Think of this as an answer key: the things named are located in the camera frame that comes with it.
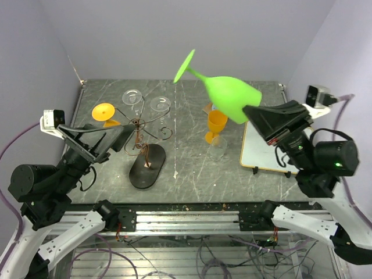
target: purple cable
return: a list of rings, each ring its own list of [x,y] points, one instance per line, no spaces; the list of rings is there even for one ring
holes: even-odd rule
[[[341,119],[341,116],[342,114],[344,113],[345,111],[345,108],[346,106],[348,105],[348,103],[355,97],[354,94],[350,94],[350,95],[344,95],[344,96],[341,96],[339,97],[339,100],[340,101],[345,101],[345,103],[342,105],[341,109],[339,110],[338,114],[337,114],[337,117],[336,117],[336,120],[335,120],[335,124],[333,125],[333,130],[337,130],[338,128],[338,124],[339,124],[339,121]],[[336,134],[332,134],[332,140],[335,141],[336,140]],[[349,184],[348,182],[346,181],[345,177],[342,177],[342,182],[344,184],[344,187],[345,187],[345,192],[346,192],[346,196],[348,197],[348,201],[349,203],[351,204],[351,206],[354,208],[354,210],[356,211],[356,213],[359,215],[359,217],[370,227],[370,229],[372,230],[372,222],[370,221],[370,219],[364,215],[364,213],[360,210],[360,208],[355,204],[355,201],[353,200],[353,197],[352,197],[352,194],[351,194],[351,191],[350,191],[350,187],[349,187]]]
[[[107,271],[109,270],[109,268],[110,268],[110,264],[111,264],[111,260],[112,260],[112,250],[111,250],[111,246],[110,246],[110,244],[108,243],[108,241],[106,240],[106,239],[104,239],[102,236],[100,236],[99,234],[94,234],[94,236],[95,237],[97,237],[97,238],[99,238],[100,240],[102,240],[105,244],[106,244],[106,246],[107,246],[107,248],[108,248],[108,251],[109,251],[109,263],[107,264],[107,266],[105,267],[105,270],[103,271],[103,273],[101,274],[101,276],[99,276],[98,277],[98,279],[102,279],[104,276],[105,276],[105,274],[107,273]],[[71,278],[71,271],[72,271],[72,265],[73,265],[73,263],[75,262],[75,260],[78,258],[78,257],[80,257],[82,254],[85,254],[85,253],[87,253],[87,251],[83,251],[83,252],[81,252],[80,254],[78,254],[71,262],[70,262],[70,270],[69,270],[69,278]]]
[[[248,242],[248,241],[244,241],[244,240],[241,240],[239,238],[234,238],[234,237],[230,237],[230,239],[234,240],[234,241],[238,241],[240,243],[243,243],[245,245],[250,245],[250,246],[253,246],[253,247],[256,247],[258,249],[260,249],[261,251],[265,251],[265,252],[273,252],[273,253],[285,253],[285,252],[290,252],[290,251],[295,251],[295,250],[298,250],[302,247],[304,247],[309,241],[311,241],[312,239],[309,237],[307,238],[305,241],[303,241],[300,245],[297,245],[296,247],[293,247],[293,248],[289,248],[289,249],[284,249],[284,250],[274,250],[274,249],[268,249],[268,248],[264,248],[262,246],[259,246],[255,243],[251,243],[251,242]]]
[[[137,269],[135,268],[135,265],[134,263],[128,259],[127,257],[125,257],[124,255],[120,254],[120,253],[117,253],[117,252],[114,252],[114,251],[111,251],[110,250],[106,250],[106,249],[101,249],[101,248],[92,248],[92,249],[88,249],[88,250],[85,250],[85,251],[82,251],[81,253],[79,253],[76,257],[73,258],[72,262],[74,262],[75,260],[77,260],[78,257],[80,257],[81,255],[83,254],[86,254],[86,253],[90,253],[90,252],[96,252],[96,251],[100,251],[100,252],[106,252],[106,253],[111,253],[113,255],[116,255],[116,256],[119,256],[119,257],[122,257],[123,259],[125,259],[126,261],[128,261],[131,266],[133,267],[134,269],[134,273],[135,273],[135,277],[136,279],[138,279],[138,273],[137,273]]]
[[[22,131],[19,135],[17,135],[14,139],[12,139],[7,145],[6,147],[4,147],[4,149],[1,151],[1,154],[0,154],[0,160],[1,158],[3,157],[4,153],[8,150],[8,148],[16,141],[18,140],[22,135],[24,135],[25,133],[27,133],[28,131],[30,131],[32,128],[36,127],[36,126],[39,126],[39,123],[35,123],[33,124],[32,126],[30,126],[29,128],[25,129],[24,131]],[[1,271],[2,269],[4,268],[4,265],[6,263],[6,261],[9,259],[9,256],[10,254],[13,252],[14,250],[14,247],[16,246],[16,242],[19,240],[19,238],[21,237],[22,235],[22,232],[23,232],[23,219],[22,219],[22,216],[21,214],[18,212],[18,210],[6,199],[5,195],[3,194],[3,192],[1,191],[0,189],[0,199],[1,201],[5,204],[5,206],[7,208],[10,209],[11,212],[13,212],[13,214],[17,217],[18,219],[18,230],[17,230],[17,233],[16,233],[16,236],[13,240],[13,244],[9,247],[8,251],[6,251],[1,263],[0,263],[0,274],[1,274]]]

